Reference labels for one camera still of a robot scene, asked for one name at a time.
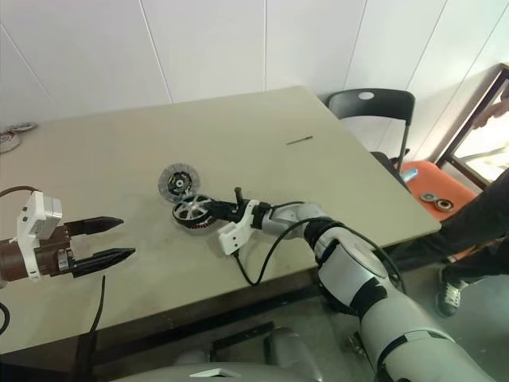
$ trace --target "person's leg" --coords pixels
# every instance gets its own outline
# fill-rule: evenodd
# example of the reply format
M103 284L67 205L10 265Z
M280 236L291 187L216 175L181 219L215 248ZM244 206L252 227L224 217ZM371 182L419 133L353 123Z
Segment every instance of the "person's leg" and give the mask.
M391 256L401 271L435 263L509 231L509 169L449 219L440 231Z
M441 271L436 300L438 311L445 316L454 315L460 306L461 291L469 284L492 275L509 275L509 236L449 264Z

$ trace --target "table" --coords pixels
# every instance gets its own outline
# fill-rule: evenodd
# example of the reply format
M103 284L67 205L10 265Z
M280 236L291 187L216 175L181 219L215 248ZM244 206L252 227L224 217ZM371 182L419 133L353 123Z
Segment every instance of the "table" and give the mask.
M286 143L312 135L290 146ZM157 191L169 164L200 175L200 190L233 201L271 204L315 201L382 246L435 232L440 225L303 87L116 111L42 123L0 158L1 188L33 185L62 200L64 221L116 216L125 223L76 237L79 255L135 247L105 272L73 279L18 280L0 290L12 316L0 353L87 332L97 310L100 279L107 289L99 328L128 322L238 290L246 282L216 235L190 236L172 221L172 206ZM28 193L2 198L2 237ZM274 237L257 232L242 261L258 274ZM264 279L314 267L303 240L283 242Z

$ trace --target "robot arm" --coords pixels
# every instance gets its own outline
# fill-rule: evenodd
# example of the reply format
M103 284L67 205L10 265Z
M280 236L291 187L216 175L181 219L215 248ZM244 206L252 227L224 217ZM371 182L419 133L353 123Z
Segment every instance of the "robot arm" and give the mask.
M17 219L17 236L0 240L0 288L7 282L42 275L72 273L74 277L108 268L129 257L134 248L113 248L76 259L71 238L107 231L123 223L114 217L95 217L58 226L62 218L59 199L33 191Z
M319 264L325 293L359 318L363 347L378 381L493 380L416 302L393 286L367 243L328 218L320 206L295 202L273 207L244 200L239 189L235 193L237 204L208 206L214 217L231 221L219 230L225 253L239 249L254 229L280 236L296 227L286 238L305 239Z

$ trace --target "cable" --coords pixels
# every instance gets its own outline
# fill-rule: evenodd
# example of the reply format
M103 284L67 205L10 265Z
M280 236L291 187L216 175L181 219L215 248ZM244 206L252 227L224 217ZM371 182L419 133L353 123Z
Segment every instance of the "cable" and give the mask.
M237 260L237 264L239 265L240 271L242 272L242 274L243 274L244 278L246 279L247 283L249 285L251 285L251 286L255 286L255 285L260 284L260 282L262 281L262 278L263 278L263 274L265 273L265 269L267 267L267 264L269 263L270 257L274 253L274 250L276 249L278 244L281 242L281 240L283 240L285 238L286 235L288 235L290 232L292 232L295 228L297 228L297 227L299 227L299 226L301 226L301 225L303 225L305 223L309 223L310 221L319 221L319 220L320 221L324 221L324 220L330 221L330 218L328 218L328 217L309 217L307 219L303 219L301 221L298 221L297 223L294 223L294 224L290 225L285 231L283 231L283 233L278 236L276 241L274 241L274 243L272 244L272 247L270 247L270 250L267 252L267 255L265 257L265 261L263 261L262 269L260 270L260 275L258 276L256 281L251 281L251 279L249 278L249 276L246 273L246 269L244 268L242 263L240 263L239 251L233 252L233 256Z
M35 187L32 187L31 185L17 185L15 187L9 187L8 189L4 189L3 191L0 191L0 197L4 197L5 195L8 195L10 193L15 193L16 191L39 191Z
M289 201L288 203L283 203L282 205L273 205L270 207L271 210L279 209L281 207L286 207L287 205L303 205L303 201Z
M403 278L401 277L401 272L398 269L398 266L394 263L394 261L390 258L390 256L385 252L379 245L375 244L372 240L368 239L365 235L362 233L357 232L355 229L347 227L346 225L343 225L343 228L350 231L354 235L360 237L362 240L364 240L366 243L370 244L375 250L380 252L383 256L383 258L389 263L390 267L396 274L396 277L398 277L399 283L401 284L401 290L404 294L406 294L406 285L403 281Z
M3 324L2 324L2 326L0 326L0 336L1 336L3 334L3 332L5 332L7 330L7 326L9 326L10 313L9 313L9 310L7 309L7 306L3 305L1 302L0 302L0 310L3 313Z
M263 261L262 269L260 270L260 274L259 274L258 278L256 279L256 281L252 281L249 278L249 275L247 274L246 269L244 268L244 266L240 262L240 259L239 259L239 250L233 252L232 255L235 258L235 261L237 262L237 264L239 265L239 269L242 272L242 275L244 276L244 278L247 281L247 283L249 285L251 285L252 287L260 284L260 282L263 279L263 274L265 273L265 269L267 267L267 264L269 263L270 257L274 253L274 250L279 245L279 243L285 238L286 235L288 235L290 232L292 232L295 228L297 228L297 227L299 227L299 226L301 226L301 225L303 225L305 223L309 223L311 221L328 221L328 222L330 222L330 218L328 218L328 217L310 217L310 218L303 219L301 221L298 221L297 223L294 223L294 224L290 225L281 235L278 236L278 238L272 244L272 247L270 247L270 250L267 252L265 260ZM382 254L383 258L389 263L390 267L392 268L392 270L394 271L394 273L398 277L399 282L401 284L402 292L404 294L406 294L406 285L403 282L403 279L401 277L401 273L399 272L398 267L396 266L394 261L392 261L392 259L389 257L387 252L385 252L378 244L376 244L372 240L368 239L365 235L357 232L353 228L349 228L348 226L344 225L343 223L340 223L339 221L337 221L337 223L338 223L339 227L345 228L346 230L348 230L353 235L356 235L356 236L360 237L362 240L364 240L367 243L369 243L375 250L379 251Z
M106 276L103 276L103 280L101 282L101 298L99 300L97 313L95 314L94 321L92 322L92 326L86 334L86 337L82 341L78 341L78 347L76 349L76 360L68 374L67 382L85 380L84 377L87 377L87 374L91 370L90 358L92 352L95 350L95 343L97 341L97 325L99 324L99 319L103 313L105 289Z

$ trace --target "chair backrest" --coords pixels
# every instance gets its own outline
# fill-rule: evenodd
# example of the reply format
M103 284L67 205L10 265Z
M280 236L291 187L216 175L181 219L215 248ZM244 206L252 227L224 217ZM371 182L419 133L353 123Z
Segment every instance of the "chair backrest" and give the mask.
M328 109L338 119L356 117L361 115L373 115L402 119L405 121L401 150L398 157L398 171L401 169L405 156L406 139L414 114L415 97L410 92L394 89L352 89L337 92L329 96Z

